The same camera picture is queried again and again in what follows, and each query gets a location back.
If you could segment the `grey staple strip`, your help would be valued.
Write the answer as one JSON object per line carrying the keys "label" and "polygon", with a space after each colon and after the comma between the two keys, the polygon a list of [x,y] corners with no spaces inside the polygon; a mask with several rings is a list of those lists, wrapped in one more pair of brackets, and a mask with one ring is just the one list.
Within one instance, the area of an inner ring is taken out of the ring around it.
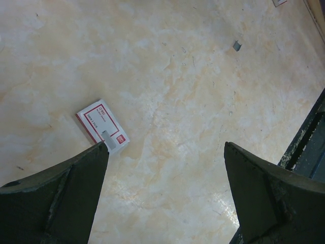
{"label": "grey staple strip", "polygon": [[234,49],[236,52],[238,52],[238,51],[241,49],[241,46],[242,46],[242,44],[241,44],[238,40],[236,40],[236,41],[233,43],[233,49]]}

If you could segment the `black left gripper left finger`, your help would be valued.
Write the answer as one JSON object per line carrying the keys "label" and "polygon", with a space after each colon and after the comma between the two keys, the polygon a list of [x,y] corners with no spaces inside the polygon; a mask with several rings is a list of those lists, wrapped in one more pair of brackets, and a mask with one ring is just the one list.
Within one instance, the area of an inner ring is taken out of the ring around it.
{"label": "black left gripper left finger", "polygon": [[108,165],[101,142],[1,187],[1,243],[88,243]]}

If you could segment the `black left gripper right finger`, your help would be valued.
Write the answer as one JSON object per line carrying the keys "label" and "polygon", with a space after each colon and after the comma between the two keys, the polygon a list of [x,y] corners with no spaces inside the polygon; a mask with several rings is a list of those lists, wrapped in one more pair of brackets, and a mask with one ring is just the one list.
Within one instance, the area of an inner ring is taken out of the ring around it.
{"label": "black left gripper right finger", "polygon": [[232,142],[224,160],[244,243],[324,243],[324,183]]}

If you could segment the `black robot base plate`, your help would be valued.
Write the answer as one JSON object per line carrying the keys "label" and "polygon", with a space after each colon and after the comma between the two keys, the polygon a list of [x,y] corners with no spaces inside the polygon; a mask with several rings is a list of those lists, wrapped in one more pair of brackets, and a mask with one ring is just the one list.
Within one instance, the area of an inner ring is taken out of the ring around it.
{"label": "black robot base plate", "polygon": [[324,182],[324,92],[320,94],[278,166]]}

